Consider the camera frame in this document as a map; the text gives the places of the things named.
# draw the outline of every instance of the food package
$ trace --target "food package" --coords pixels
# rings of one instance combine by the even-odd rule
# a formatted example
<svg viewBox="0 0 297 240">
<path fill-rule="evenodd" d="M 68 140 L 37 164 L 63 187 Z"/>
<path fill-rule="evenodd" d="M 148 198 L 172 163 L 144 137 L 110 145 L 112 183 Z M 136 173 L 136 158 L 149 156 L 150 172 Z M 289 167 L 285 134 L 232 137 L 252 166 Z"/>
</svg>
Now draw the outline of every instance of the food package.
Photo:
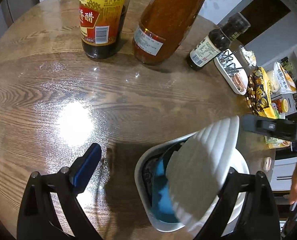
<svg viewBox="0 0 297 240">
<path fill-rule="evenodd" d="M 291 142 L 290 141 L 283 141 L 282 143 L 269 143 L 268 147 L 270 149 L 277 149 L 277 148 L 285 148 L 290 146 Z"/>
<path fill-rule="evenodd" d="M 255 80 L 256 112 L 263 117 L 276 119 L 271 102 L 271 82 L 264 68 L 257 67 L 253 70 Z"/>
<path fill-rule="evenodd" d="M 295 83 L 280 63 L 275 62 L 274 69 L 267 72 L 267 76 L 271 81 L 272 93 L 296 93 Z"/>
<path fill-rule="evenodd" d="M 272 107 L 274 109 L 275 115 L 277 119 L 285 119 L 285 115 L 280 115 L 278 110 L 277 110 L 277 105 L 275 103 L 272 103 Z M 290 146 L 289 141 L 285 141 L 283 139 L 279 138 L 274 138 L 274 137 L 269 137 L 264 135 L 265 142 L 268 144 L 268 147 L 270 149 L 277 149 L 277 148 L 284 148 Z"/>
</svg>

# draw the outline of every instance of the sauce bottle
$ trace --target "sauce bottle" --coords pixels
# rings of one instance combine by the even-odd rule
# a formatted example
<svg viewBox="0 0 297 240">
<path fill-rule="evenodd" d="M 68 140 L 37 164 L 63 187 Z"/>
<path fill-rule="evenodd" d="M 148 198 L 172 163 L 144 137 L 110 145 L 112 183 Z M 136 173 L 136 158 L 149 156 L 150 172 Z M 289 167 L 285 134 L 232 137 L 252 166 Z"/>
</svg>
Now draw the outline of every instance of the sauce bottle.
<svg viewBox="0 0 297 240">
<path fill-rule="evenodd" d="M 156 65 L 170 57 L 186 38 L 204 0 L 152 0 L 134 32 L 135 57 Z"/>
<path fill-rule="evenodd" d="M 234 14 L 221 28 L 210 31 L 209 35 L 187 55 L 187 63 L 192 69 L 201 70 L 206 63 L 228 49 L 232 41 L 249 27 L 250 23 L 241 13 Z"/>
<path fill-rule="evenodd" d="M 80 28 L 85 54 L 101 59 L 117 52 L 130 0 L 80 0 Z"/>
</svg>

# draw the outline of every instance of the wooden table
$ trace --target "wooden table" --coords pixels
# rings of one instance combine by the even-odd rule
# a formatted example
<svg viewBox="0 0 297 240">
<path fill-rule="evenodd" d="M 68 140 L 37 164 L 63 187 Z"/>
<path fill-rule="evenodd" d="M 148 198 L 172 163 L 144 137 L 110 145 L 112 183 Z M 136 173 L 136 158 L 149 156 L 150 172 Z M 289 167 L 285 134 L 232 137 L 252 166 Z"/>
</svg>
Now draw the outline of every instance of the wooden table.
<svg viewBox="0 0 297 240">
<path fill-rule="evenodd" d="M 78 199 L 101 236 L 192 238 L 184 229 L 161 233 L 150 225 L 135 186 L 135 165 L 153 145 L 249 110 L 213 62 L 200 72 L 186 64 L 187 53 L 215 27 L 202 17 L 163 64 L 148 67 L 135 59 L 133 31 L 148 2 L 131 0 L 120 51 L 98 62 L 82 50 L 78 0 L 45 0 L 1 38 L 0 220 L 14 236 L 30 173 L 70 166 L 97 142 L 103 159 Z M 252 172 L 261 169 L 263 157 L 275 156 L 256 138 L 242 141 Z M 54 202 L 70 232 L 56 196 Z"/>
</svg>

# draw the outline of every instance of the person's hand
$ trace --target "person's hand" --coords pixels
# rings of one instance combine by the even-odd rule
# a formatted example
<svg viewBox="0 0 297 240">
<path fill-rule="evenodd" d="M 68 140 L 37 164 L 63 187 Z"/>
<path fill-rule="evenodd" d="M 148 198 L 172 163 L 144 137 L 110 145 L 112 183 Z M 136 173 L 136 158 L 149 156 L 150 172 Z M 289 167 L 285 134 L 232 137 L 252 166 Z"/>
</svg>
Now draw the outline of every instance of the person's hand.
<svg viewBox="0 0 297 240">
<path fill-rule="evenodd" d="M 292 176 L 292 186 L 290 188 L 289 202 L 290 205 L 297 201 L 297 164 Z"/>
</svg>

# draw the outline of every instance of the dark glass bottle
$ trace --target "dark glass bottle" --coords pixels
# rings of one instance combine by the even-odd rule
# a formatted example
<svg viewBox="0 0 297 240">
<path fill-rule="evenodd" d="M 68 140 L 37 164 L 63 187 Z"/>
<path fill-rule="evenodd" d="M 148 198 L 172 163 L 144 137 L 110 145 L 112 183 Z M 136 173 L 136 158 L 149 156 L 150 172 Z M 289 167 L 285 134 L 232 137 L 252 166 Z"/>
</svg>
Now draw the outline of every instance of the dark glass bottle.
<svg viewBox="0 0 297 240">
<path fill-rule="evenodd" d="M 79 0 L 82 46 L 91 59 L 117 52 L 130 0 Z"/>
<path fill-rule="evenodd" d="M 120 40 L 120 34 L 123 28 L 124 20 L 126 15 L 125 6 L 123 6 L 121 18 L 118 25 L 118 31 L 116 35 L 116 41 L 114 43 L 105 46 L 94 46 L 89 45 L 82 39 L 82 46 L 85 54 L 91 59 L 103 59 L 113 56 L 117 52 L 117 44 Z"/>
<path fill-rule="evenodd" d="M 241 13 L 236 13 L 220 28 L 210 31 L 186 57 L 187 63 L 194 70 L 201 70 L 205 64 L 226 50 L 239 35 L 247 31 L 250 23 Z"/>
</svg>

